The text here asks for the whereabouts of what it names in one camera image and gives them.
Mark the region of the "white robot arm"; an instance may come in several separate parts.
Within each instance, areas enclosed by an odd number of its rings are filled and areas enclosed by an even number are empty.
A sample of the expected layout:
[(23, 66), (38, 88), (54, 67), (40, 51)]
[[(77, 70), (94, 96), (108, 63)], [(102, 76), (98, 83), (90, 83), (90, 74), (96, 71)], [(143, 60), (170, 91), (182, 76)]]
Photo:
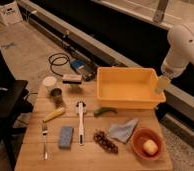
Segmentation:
[(194, 65), (194, 22), (185, 22), (172, 26), (167, 34), (170, 49), (161, 65), (162, 75), (155, 88), (162, 93), (171, 80), (179, 77), (189, 63)]

